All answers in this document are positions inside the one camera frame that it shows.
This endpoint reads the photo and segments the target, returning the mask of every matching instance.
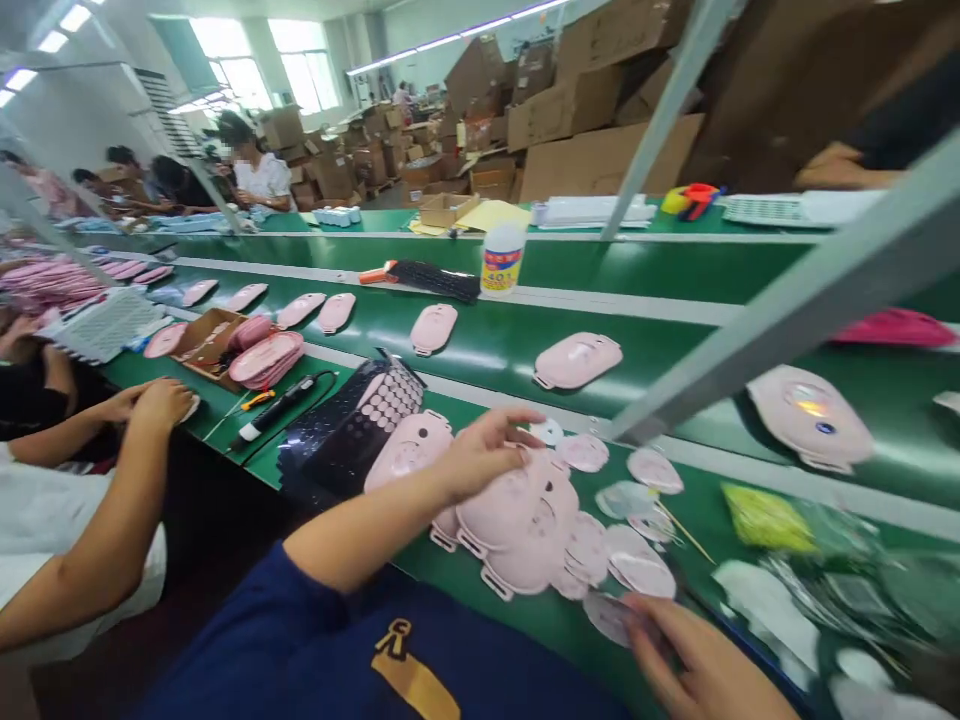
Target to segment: dark hair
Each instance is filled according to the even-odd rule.
[[[220,135],[220,141],[230,147],[239,147],[252,142],[260,150],[260,144],[257,142],[257,136],[253,128],[247,125],[246,121],[230,110],[224,111],[217,119],[217,132]]]
[[[17,165],[27,164],[23,161],[22,157],[20,157],[16,153],[10,152],[9,150],[0,150],[0,157],[3,158],[4,162],[15,162]]]
[[[94,182],[99,182],[100,180],[99,175],[84,168],[77,168],[71,174],[73,176],[73,181],[77,185],[83,185],[83,183],[85,183],[87,180],[93,180]]]
[[[137,162],[137,158],[133,155],[133,150],[126,145],[108,147],[107,162],[116,163],[117,165],[136,165],[140,167],[140,163]]]
[[[180,189],[183,184],[183,171],[186,169],[172,157],[166,155],[157,155],[150,163],[150,170],[157,178],[157,182],[171,194],[175,194]]]

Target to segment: window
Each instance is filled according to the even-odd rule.
[[[230,88],[241,105],[270,110],[273,103],[263,84],[260,68],[252,57],[250,43],[239,20],[192,18],[197,41],[210,60],[210,69],[224,87]]]
[[[269,23],[297,105],[308,115],[339,106],[323,25],[300,20]]]

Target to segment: sticker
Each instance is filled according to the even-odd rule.
[[[557,443],[557,453],[570,467],[589,473],[600,472],[610,459],[607,446],[593,435],[563,438]]]

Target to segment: glue bottle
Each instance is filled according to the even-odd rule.
[[[520,280],[520,264],[527,245],[527,229],[517,225],[498,225],[483,239],[483,272],[480,289],[484,295],[504,297],[513,292]]]

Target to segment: bottle label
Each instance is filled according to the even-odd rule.
[[[523,250],[498,253],[483,251],[483,289],[493,292],[510,290],[520,278]]]

